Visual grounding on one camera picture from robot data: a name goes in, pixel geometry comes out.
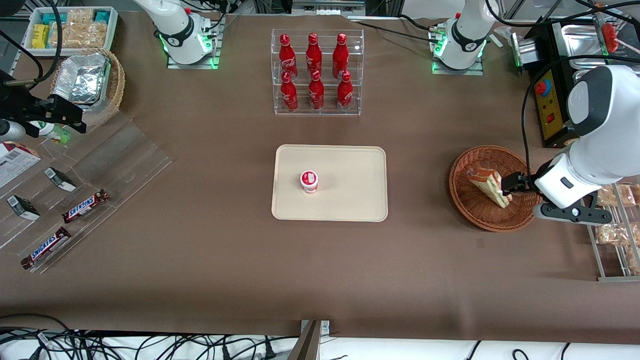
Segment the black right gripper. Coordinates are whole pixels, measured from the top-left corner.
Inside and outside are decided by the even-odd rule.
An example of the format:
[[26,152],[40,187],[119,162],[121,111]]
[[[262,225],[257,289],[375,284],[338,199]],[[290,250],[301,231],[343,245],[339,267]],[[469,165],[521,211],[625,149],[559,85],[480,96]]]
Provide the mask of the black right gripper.
[[[71,101],[57,94],[46,99],[35,98],[24,85],[9,86],[7,81],[14,78],[0,71],[0,118],[7,121],[22,121],[26,135],[32,138],[40,136],[41,128],[37,121],[69,126],[78,133],[87,132],[83,121],[83,110]],[[30,121],[25,114],[31,112]]]

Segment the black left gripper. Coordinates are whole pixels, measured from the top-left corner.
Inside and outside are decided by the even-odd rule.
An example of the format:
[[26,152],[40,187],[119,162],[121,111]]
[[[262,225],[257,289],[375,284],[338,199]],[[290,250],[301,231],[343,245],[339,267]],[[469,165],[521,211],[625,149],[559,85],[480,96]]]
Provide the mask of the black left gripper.
[[538,170],[536,173],[531,174],[531,185],[530,185],[530,177],[528,174],[523,172],[519,173],[511,173],[505,177],[502,177],[502,194],[503,196],[509,196],[514,193],[535,193],[540,198],[546,198],[546,196],[541,192],[537,185],[537,180],[541,178],[546,170]]

